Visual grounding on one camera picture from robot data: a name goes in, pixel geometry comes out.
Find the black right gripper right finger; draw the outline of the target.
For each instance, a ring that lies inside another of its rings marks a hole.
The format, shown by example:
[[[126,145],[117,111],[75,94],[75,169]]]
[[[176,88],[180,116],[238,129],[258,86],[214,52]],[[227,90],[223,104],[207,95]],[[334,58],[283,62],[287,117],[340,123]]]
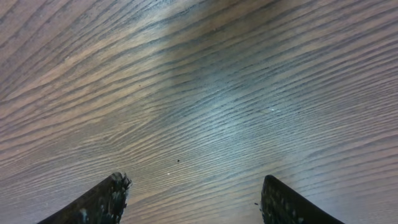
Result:
[[[265,224],[343,224],[273,175],[264,178],[261,213]]]

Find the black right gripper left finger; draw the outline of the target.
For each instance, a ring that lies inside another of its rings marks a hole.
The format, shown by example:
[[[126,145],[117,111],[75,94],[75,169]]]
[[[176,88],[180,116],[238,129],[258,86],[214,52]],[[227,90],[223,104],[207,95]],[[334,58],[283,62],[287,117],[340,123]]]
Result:
[[[119,224],[131,179],[115,172],[39,224]]]

